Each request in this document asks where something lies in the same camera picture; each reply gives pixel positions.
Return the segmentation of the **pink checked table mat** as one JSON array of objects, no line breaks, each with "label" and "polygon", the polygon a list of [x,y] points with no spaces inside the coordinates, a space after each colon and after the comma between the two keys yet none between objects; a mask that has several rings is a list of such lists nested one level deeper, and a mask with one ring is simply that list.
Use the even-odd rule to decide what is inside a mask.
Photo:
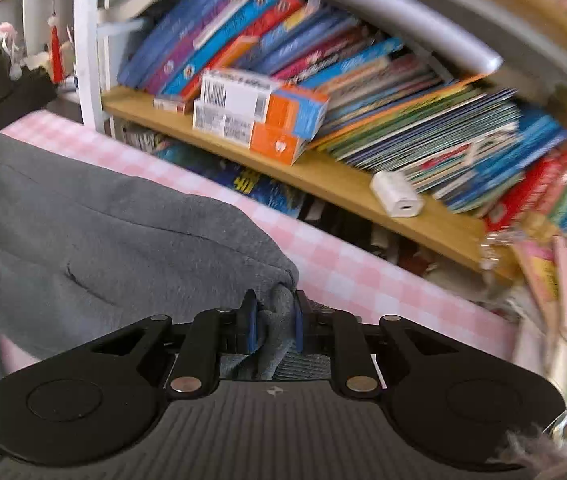
[{"label": "pink checked table mat", "polygon": [[295,263],[300,289],[320,304],[352,312],[366,323],[395,313],[493,356],[511,356],[515,326],[503,318],[211,180],[46,110],[2,132],[61,156],[238,207]]}]

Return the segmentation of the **red tassel ornament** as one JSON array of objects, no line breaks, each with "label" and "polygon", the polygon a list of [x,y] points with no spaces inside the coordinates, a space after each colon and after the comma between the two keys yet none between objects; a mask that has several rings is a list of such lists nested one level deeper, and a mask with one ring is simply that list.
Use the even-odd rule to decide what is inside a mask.
[{"label": "red tassel ornament", "polygon": [[63,58],[61,51],[61,43],[58,31],[58,18],[56,14],[53,13],[50,18],[48,18],[48,25],[50,29],[50,42],[49,42],[49,54],[50,54],[50,68],[51,68],[51,79],[54,84],[59,84],[65,78],[63,70]]}]

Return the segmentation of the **white charger adapter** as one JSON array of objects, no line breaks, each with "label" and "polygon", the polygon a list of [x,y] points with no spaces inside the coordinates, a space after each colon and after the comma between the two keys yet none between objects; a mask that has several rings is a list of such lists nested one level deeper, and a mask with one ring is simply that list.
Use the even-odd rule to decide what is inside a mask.
[{"label": "white charger adapter", "polygon": [[400,171],[382,170],[372,176],[371,192],[391,218],[413,218],[425,202]]}]

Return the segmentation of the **upper orange white box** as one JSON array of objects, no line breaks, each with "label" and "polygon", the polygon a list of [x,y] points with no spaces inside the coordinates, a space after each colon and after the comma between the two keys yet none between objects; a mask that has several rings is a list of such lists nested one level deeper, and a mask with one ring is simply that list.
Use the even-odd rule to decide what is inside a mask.
[{"label": "upper orange white box", "polygon": [[323,124],[329,96],[247,70],[204,70],[201,98],[224,112],[282,129],[306,141]]}]

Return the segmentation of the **grey sweatshirt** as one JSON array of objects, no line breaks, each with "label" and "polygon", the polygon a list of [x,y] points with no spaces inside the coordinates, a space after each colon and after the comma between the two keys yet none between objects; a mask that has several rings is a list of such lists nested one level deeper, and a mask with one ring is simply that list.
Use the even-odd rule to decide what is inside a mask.
[{"label": "grey sweatshirt", "polygon": [[[36,359],[154,314],[177,323],[236,309],[253,290],[262,329],[240,379],[319,379],[294,348],[299,272],[235,206],[78,162],[0,133],[0,339]],[[0,379],[6,374],[0,351]]]}]

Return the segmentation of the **leaning row of books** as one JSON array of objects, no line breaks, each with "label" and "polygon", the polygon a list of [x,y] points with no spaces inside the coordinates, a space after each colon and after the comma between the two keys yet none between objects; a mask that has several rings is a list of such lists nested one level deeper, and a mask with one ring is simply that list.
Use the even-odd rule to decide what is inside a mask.
[{"label": "leaning row of books", "polygon": [[524,216],[567,229],[567,128],[557,118],[319,0],[176,0],[104,105],[142,122],[172,113],[177,130],[195,130],[204,70],[222,68],[329,96],[303,154],[331,168],[370,179],[400,171],[417,193],[493,230]]}]

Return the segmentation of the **lower orange white box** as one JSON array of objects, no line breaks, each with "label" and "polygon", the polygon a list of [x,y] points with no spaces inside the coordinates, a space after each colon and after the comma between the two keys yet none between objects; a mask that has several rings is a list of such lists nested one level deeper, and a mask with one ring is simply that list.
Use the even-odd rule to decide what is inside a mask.
[{"label": "lower orange white box", "polygon": [[307,141],[280,128],[234,114],[225,108],[197,99],[193,104],[195,130],[248,148],[276,162],[292,166],[305,151]]}]

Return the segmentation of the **white wooden bookshelf frame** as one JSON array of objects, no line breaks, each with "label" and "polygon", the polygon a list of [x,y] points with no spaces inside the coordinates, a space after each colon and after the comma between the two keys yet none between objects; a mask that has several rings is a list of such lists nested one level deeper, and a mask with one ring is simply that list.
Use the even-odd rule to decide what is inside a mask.
[{"label": "white wooden bookshelf frame", "polygon": [[[481,220],[431,197],[419,214],[391,217],[373,194],[375,174],[330,156],[327,147],[356,133],[394,138],[394,119],[415,122],[429,106],[444,117],[468,102],[503,100],[509,89],[549,104],[567,120],[567,9],[559,0],[292,0],[289,18],[276,21],[285,32],[332,16],[349,26],[367,22],[389,36],[372,49],[370,60],[357,61],[349,83],[361,87],[366,77],[391,70],[391,96],[357,106],[313,140],[294,134],[292,125],[303,104],[332,112],[332,99],[316,91],[297,90],[291,100],[266,94],[257,101],[266,115],[256,119],[216,110],[196,96],[154,96],[116,84],[149,26],[143,11],[160,0],[73,1],[78,96],[86,126],[99,130],[108,118],[130,120],[268,174],[467,268],[489,268],[505,280],[518,275],[510,250],[485,254]],[[255,47],[266,36],[262,21],[282,1],[240,0],[188,75],[226,67]]]}]

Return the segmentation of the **stack of magazines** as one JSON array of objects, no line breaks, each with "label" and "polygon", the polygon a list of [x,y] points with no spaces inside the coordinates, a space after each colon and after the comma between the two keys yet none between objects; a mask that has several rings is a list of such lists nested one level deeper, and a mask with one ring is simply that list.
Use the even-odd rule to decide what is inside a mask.
[{"label": "stack of magazines", "polygon": [[512,362],[541,375],[567,404],[567,232],[543,242],[521,230],[485,236],[480,246],[481,269],[489,278],[510,249],[521,278],[507,292],[507,306],[518,320]]}]

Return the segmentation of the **black Yamaha keyboard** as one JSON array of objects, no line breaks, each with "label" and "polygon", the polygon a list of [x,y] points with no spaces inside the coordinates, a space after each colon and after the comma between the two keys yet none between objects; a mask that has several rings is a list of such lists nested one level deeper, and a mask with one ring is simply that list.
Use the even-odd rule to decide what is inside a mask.
[{"label": "black Yamaha keyboard", "polygon": [[26,70],[10,93],[0,101],[0,130],[25,115],[45,108],[56,99],[56,85],[44,68]]}]

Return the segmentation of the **orange white box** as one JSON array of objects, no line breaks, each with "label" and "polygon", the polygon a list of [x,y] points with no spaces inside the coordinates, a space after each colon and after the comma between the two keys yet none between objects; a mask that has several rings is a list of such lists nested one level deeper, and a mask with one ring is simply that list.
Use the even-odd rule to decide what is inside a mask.
[{"label": "orange white box", "polygon": [[329,96],[247,70],[204,70],[201,98],[224,112],[282,129],[306,141],[323,124]]},{"label": "orange white box", "polygon": [[276,162],[292,166],[305,151],[307,141],[280,128],[234,114],[225,108],[197,99],[193,104],[195,130],[248,148]]}]

